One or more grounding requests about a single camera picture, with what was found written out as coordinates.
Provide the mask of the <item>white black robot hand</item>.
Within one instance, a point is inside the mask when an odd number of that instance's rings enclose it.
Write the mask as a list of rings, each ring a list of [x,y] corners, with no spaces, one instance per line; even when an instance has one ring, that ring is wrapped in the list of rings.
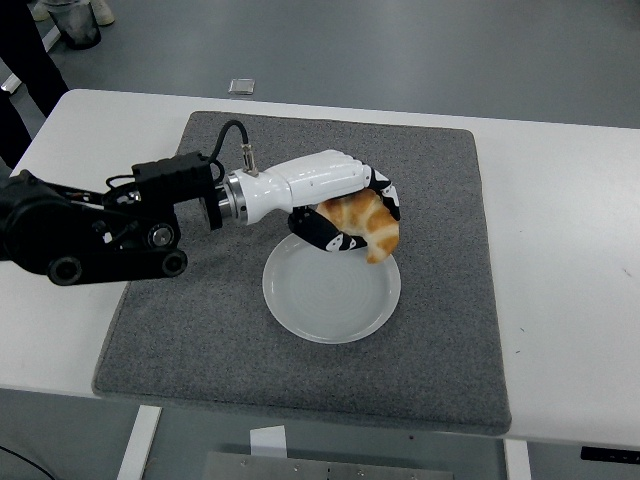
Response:
[[[260,173],[229,175],[236,217],[247,225],[268,213],[289,214],[292,233],[328,252],[366,250],[375,264],[400,240],[395,186],[373,167],[336,150],[325,150]]]

